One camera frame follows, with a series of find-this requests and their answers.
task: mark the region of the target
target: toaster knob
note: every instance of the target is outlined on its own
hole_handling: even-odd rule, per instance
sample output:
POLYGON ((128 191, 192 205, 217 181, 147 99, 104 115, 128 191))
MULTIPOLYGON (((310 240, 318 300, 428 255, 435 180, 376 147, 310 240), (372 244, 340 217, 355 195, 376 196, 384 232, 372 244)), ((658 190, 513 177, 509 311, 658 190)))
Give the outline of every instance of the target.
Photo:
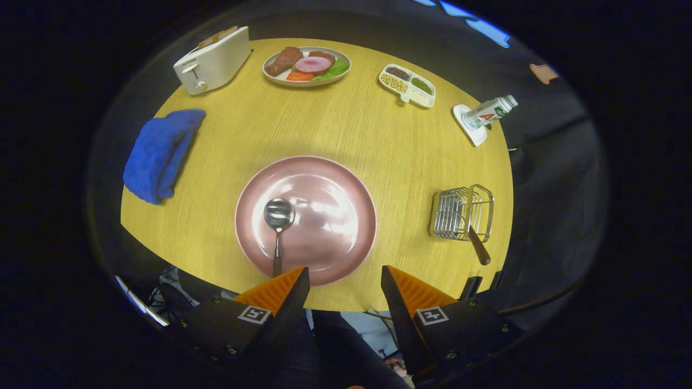
POLYGON ((194 90, 195 91, 205 91, 207 89, 207 83, 204 81, 200 81, 194 85, 194 90))

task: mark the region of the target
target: carrot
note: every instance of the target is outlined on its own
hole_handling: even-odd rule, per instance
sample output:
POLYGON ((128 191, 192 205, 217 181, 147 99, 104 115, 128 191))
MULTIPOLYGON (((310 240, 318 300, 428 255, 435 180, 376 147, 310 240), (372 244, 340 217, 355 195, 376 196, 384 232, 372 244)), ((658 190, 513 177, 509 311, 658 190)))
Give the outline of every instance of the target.
POLYGON ((299 71, 294 71, 289 73, 289 76, 286 77, 286 79, 288 81, 310 81, 312 80, 312 77, 315 77, 315 75, 312 73, 301 73, 299 71))

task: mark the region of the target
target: pink plate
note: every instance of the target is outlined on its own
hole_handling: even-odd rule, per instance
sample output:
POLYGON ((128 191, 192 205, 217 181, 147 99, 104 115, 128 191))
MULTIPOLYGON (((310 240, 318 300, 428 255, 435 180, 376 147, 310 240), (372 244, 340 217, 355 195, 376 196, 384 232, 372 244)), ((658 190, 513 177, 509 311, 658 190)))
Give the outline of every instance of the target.
POLYGON ((370 254, 375 206, 363 182, 341 164, 294 156, 260 170, 243 189, 235 209, 235 233, 243 253, 271 277, 276 234, 264 221, 267 201, 293 204, 293 225, 281 234, 283 272, 310 269, 310 285, 339 281, 370 254))

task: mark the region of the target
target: ham slice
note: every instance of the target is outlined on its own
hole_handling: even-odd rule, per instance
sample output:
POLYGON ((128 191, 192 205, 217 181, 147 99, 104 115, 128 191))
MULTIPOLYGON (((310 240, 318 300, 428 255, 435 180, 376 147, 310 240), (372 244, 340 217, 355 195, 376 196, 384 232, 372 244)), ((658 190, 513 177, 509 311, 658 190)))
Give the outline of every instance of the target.
POLYGON ((295 69, 302 73, 322 73, 334 63, 324 57, 305 57, 295 63, 295 69))

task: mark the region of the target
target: blue light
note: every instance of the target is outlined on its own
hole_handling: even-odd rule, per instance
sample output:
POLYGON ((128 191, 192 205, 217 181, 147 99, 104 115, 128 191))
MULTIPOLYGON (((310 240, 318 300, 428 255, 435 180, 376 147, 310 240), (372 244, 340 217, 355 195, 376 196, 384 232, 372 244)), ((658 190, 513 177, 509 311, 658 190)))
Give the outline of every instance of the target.
POLYGON ((466 24, 471 26, 471 28, 476 29, 476 31, 478 31, 479 33, 492 39, 493 42, 495 42, 496 44, 499 44, 502 47, 509 47, 509 43, 507 43, 507 40, 510 38, 510 36, 506 32, 493 26, 487 21, 483 19, 466 20, 466 24))
POLYGON ((442 6, 442 9, 444 10, 444 12, 447 13, 447 15, 458 16, 458 17, 476 17, 473 14, 471 14, 465 10, 462 10, 461 8, 459 8, 457 6, 449 4, 446 1, 440 0, 439 4, 442 6))
POLYGON ((423 4, 424 6, 434 7, 437 5, 437 4, 435 4, 435 2, 433 0, 413 0, 413 1, 415 1, 416 3, 423 4))
MULTIPOLYGON (((425 4, 426 6, 435 6, 435 2, 432 0, 413 0, 417 3, 420 4, 425 4)), ((509 43, 507 43, 507 40, 510 38, 510 36, 500 30, 499 28, 493 26, 492 24, 488 23, 487 21, 480 19, 479 17, 475 16, 474 14, 462 10, 461 8, 454 6, 453 4, 449 4, 446 1, 439 0, 440 5, 442 6, 442 9, 447 15, 454 16, 454 17, 470 17, 474 18, 477 20, 466 20, 466 24, 468 24, 471 28, 474 30, 478 31, 479 33, 485 35, 486 37, 492 39, 493 42, 496 44, 499 44, 502 47, 509 47, 509 43)))

